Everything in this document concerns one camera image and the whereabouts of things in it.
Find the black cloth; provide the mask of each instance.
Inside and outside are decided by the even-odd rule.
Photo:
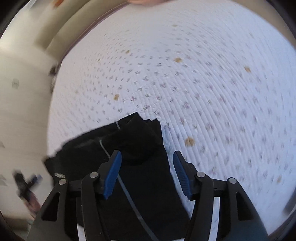
[[[163,146],[160,122],[143,120],[138,113],[116,123],[92,130],[68,143],[45,166],[56,184],[61,173],[79,180],[108,161],[102,144],[111,155],[122,153],[119,175],[133,202],[159,240],[185,237],[189,217],[182,206],[170,173]],[[113,240],[151,240],[137,219],[118,180],[112,195],[103,202],[102,214]]]

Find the small floral pattern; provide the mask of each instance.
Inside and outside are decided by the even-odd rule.
[[[172,153],[180,150],[212,178],[235,177],[271,233],[296,186],[295,66],[287,40],[234,2],[128,5],[64,59],[48,153],[133,112],[157,118],[176,183]],[[176,188],[191,213],[194,203]]]

